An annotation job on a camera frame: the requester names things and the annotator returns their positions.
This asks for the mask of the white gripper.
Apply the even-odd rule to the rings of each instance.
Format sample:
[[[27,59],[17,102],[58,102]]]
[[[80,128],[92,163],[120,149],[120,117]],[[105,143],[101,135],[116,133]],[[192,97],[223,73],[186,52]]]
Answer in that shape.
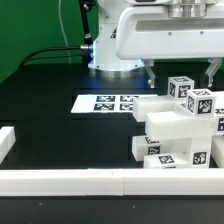
[[[170,18],[166,6],[129,7],[119,18],[116,54],[121,59],[209,58],[207,86],[224,57],[224,5],[209,5],[203,18]],[[144,61],[155,87],[154,62]]]

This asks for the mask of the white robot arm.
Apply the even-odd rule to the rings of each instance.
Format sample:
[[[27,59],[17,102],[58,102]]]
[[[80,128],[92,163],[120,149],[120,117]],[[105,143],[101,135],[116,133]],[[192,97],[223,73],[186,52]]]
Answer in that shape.
[[[224,59],[224,0],[81,0],[83,11],[98,5],[99,34],[85,33],[89,69],[126,77],[144,68],[149,84],[158,59],[207,58],[207,85]]]

